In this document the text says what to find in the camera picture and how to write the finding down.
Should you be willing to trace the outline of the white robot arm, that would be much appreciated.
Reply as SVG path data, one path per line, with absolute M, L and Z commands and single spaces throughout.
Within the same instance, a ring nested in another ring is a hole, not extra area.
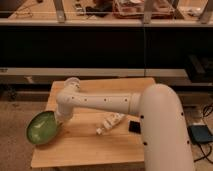
M 74 107 L 138 116 L 146 171 L 195 171 L 183 107 L 167 85 L 153 84 L 141 93 L 81 93 L 71 83 L 57 94 L 56 103 L 59 123 L 72 117 Z

